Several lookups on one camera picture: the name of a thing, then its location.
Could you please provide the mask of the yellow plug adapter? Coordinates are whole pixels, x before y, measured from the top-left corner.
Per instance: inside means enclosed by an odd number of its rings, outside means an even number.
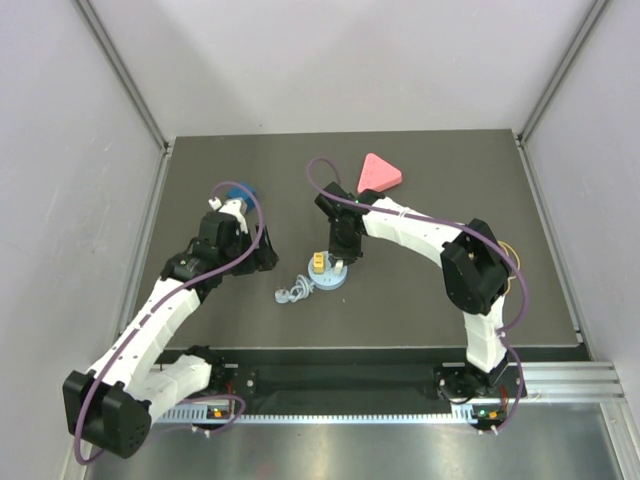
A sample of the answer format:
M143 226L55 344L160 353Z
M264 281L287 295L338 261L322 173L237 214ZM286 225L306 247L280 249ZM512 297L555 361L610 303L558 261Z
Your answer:
M315 252L311 259L311 272L314 275L323 275L326 271L326 262L325 252Z

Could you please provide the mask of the light blue round socket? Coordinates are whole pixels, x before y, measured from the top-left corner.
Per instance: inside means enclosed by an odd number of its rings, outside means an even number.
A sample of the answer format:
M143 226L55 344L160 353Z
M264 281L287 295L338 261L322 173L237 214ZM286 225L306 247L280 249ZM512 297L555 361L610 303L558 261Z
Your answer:
M317 273L314 268L314 260L311 259L307 266L308 277L314 284L315 289L332 291L340 288L347 279L348 268L344 266L336 272L335 266L329 260L324 261L324 271Z

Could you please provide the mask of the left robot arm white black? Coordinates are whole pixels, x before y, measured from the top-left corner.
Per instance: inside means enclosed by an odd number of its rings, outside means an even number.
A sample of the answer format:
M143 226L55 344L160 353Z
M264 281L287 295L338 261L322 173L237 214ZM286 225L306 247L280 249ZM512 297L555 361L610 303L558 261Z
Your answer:
M87 442L121 458L136 453L152 426L190 395L216 396L227 374L202 347L160 372L153 366L181 325L227 276L272 270L278 262L264 224L249 229L246 203L214 199L198 234L172 256L149 298L109 350L85 372L72 371L63 399L74 454Z

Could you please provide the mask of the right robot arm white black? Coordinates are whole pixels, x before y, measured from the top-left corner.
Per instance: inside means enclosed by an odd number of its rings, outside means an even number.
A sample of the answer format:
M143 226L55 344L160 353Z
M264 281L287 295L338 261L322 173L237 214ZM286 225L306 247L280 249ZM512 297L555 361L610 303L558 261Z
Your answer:
M434 262L441 268L445 293L464 317L466 380L476 394L487 396L504 380L499 365L507 349L498 330L512 269L497 252L498 243L486 222L435 222L374 190L354 196L332 182L314 200L327 216L328 253L348 266L363 256L362 238L386 240Z

